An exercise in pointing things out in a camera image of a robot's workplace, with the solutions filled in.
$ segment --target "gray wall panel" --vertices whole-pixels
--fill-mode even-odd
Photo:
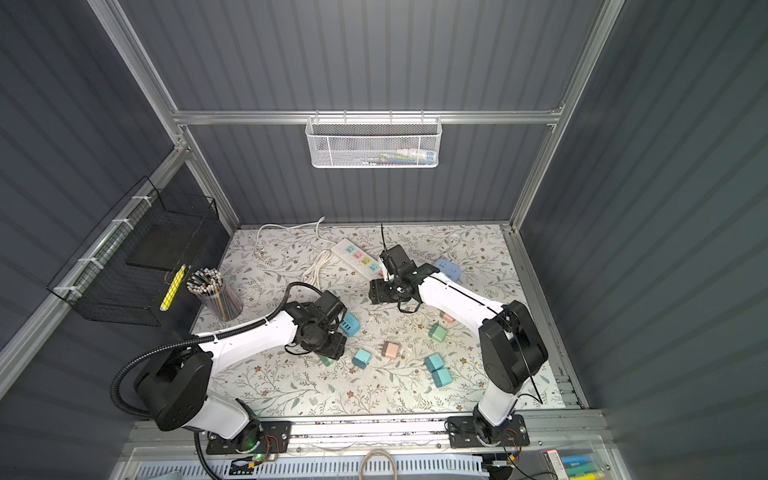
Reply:
[[[0,346],[172,146],[87,2],[0,2]],[[199,193],[185,167],[168,188]],[[227,238],[221,227],[212,263]],[[112,376],[188,329],[177,317],[155,328],[69,313],[0,401],[3,478],[107,478],[134,423],[109,400]]]
[[[300,126],[192,126],[248,223],[507,220],[547,131],[544,125],[446,126],[440,165],[312,167]]]
[[[638,476],[760,476],[768,453],[766,17],[628,2],[522,228]]]
[[[170,141],[87,5],[0,3],[5,345]]]
[[[186,110],[556,108],[600,2],[122,2]]]

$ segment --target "blue power cube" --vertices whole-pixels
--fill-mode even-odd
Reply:
[[[424,365],[426,365],[427,370],[429,370],[429,372],[432,373],[444,367],[445,362],[442,361],[442,357],[440,356],[439,353],[433,353],[432,355],[424,359]]]
[[[462,269],[458,265],[445,258],[438,259],[435,266],[454,282],[458,282],[458,277],[462,274]]]
[[[368,366],[368,362],[370,361],[371,361],[371,354],[363,349],[358,350],[355,356],[352,358],[352,363],[354,363],[361,369],[366,368]]]
[[[440,369],[432,372],[432,380],[435,381],[435,385],[437,385],[438,388],[453,382],[453,378],[451,378],[451,373],[448,369]]]
[[[355,333],[360,331],[360,322],[351,313],[347,312],[344,318],[342,318],[339,328],[347,336],[354,336]]]

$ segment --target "pencil holder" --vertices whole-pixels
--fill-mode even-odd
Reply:
[[[243,312],[243,302],[240,301],[234,290],[223,281],[221,289],[217,292],[211,294],[194,293],[194,295],[222,322],[234,320]]]

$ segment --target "white power strip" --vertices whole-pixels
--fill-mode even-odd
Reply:
[[[376,280],[378,278],[384,278],[384,272],[379,262],[373,259],[365,251],[361,250],[357,245],[350,242],[345,238],[336,245],[331,247],[331,251],[334,252],[344,263],[352,267],[357,273],[363,275],[368,280]]]

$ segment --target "table surface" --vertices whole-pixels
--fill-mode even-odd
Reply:
[[[452,233],[461,236],[451,249],[462,268],[460,284],[492,300],[526,303],[499,225],[385,228],[387,245],[401,244],[418,265],[448,257]],[[322,250],[343,238],[375,258],[382,249],[378,227],[321,228],[319,234],[333,243],[317,240],[313,228],[264,229],[257,246],[256,230],[238,230],[221,271],[243,300],[243,313],[231,323],[222,323],[203,309],[193,331],[210,332],[266,315],[282,298],[287,283],[299,280]],[[258,247],[266,250],[263,258],[256,254]],[[210,387],[244,400],[257,415],[269,417],[465,412],[475,407],[488,384],[475,333],[459,322],[439,319],[439,311],[430,306],[406,315],[396,304],[372,305],[367,279],[335,256],[323,269],[319,287],[334,292],[360,321],[360,331],[347,339],[339,361],[325,366],[314,353],[291,356],[282,347],[270,349],[215,375]],[[297,288],[291,298],[315,297],[310,290]],[[427,335],[438,321],[448,330],[443,343]],[[386,340],[401,346],[397,358],[382,357]],[[372,353],[365,369],[352,363],[358,349]],[[453,378],[442,388],[437,388],[424,365],[424,358],[433,353],[440,354]],[[518,410],[564,408],[549,362],[534,381],[543,404],[523,397]],[[530,380],[521,392],[535,394]]]

